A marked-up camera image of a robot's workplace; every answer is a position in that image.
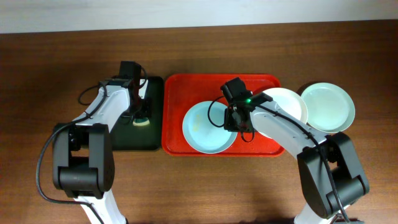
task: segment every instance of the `red tray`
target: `red tray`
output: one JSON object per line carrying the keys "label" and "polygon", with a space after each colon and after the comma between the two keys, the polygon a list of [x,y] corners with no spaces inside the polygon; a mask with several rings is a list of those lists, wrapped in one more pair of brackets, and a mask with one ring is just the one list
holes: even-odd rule
{"label": "red tray", "polygon": [[[255,133],[254,140],[244,142],[240,135],[225,151],[217,154],[204,154],[192,148],[182,133],[182,121],[188,110],[202,101],[213,101],[221,96],[220,87],[228,80],[239,77],[248,90],[254,94],[268,88],[280,87],[276,77],[266,74],[175,74],[165,84],[162,147],[173,156],[260,156],[275,157],[284,152],[284,148],[274,140]],[[220,103],[227,104],[223,98]],[[251,133],[244,136],[251,139]]]}

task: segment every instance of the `white plate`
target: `white plate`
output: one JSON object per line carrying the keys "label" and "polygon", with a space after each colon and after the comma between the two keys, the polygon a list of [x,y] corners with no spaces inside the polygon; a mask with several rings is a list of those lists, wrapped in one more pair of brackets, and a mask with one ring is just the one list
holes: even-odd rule
{"label": "white plate", "polygon": [[286,113],[303,123],[307,123],[308,110],[303,99],[297,93],[286,88],[270,88],[264,90],[263,93],[271,96]]}
{"label": "white plate", "polygon": [[[192,148],[202,153],[215,154],[229,148],[238,134],[217,128],[210,123],[207,117],[210,104],[211,101],[204,101],[188,110],[182,122],[182,133]],[[213,103],[210,110],[212,122],[223,124],[225,109],[224,104]]]}
{"label": "white plate", "polygon": [[347,129],[354,121],[355,106],[347,92],[330,83],[316,83],[301,94],[308,108],[308,123],[327,133]]}

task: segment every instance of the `white wall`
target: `white wall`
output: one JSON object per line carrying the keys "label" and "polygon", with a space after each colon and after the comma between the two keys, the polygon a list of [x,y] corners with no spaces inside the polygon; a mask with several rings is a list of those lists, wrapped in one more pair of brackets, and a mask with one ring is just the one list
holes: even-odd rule
{"label": "white wall", "polygon": [[0,33],[397,18],[398,0],[0,0]]}

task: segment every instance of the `wooden table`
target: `wooden table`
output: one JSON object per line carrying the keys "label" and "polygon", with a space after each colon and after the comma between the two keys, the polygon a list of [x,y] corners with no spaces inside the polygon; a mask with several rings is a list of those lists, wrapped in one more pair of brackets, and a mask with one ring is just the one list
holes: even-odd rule
{"label": "wooden table", "polygon": [[[346,130],[371,184],[348,209],[367,223],[398,220],[398,21],[0,35],[0,222],[88,223],[83,209],[43,200],[39,151],[57,122],[84,109],[78,94],[135,60],[150,75],[270,73],[298,90],[339,85],[356,118]],[[276,158],[115,152],[113,192],[130,223],[238,223],[294,217],[304,206],[297,163]],[[51,150],[42,187],[52,183]]]}

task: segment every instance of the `light blue plate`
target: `light blue plate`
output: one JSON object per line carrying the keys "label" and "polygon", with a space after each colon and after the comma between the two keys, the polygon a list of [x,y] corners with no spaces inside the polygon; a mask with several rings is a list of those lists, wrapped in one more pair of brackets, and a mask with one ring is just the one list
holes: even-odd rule
{"label": "light blue plate", "polygon": [[[234,143],[238,133],[213,126],[207,118],[211,101],[196,104],[186,113],[182,122],[182,133],[188,144],[199,152],[215,154],[224,151]],[[215,124],[224,123],[226,106],[215,102],[211,106],[210,118]]]}

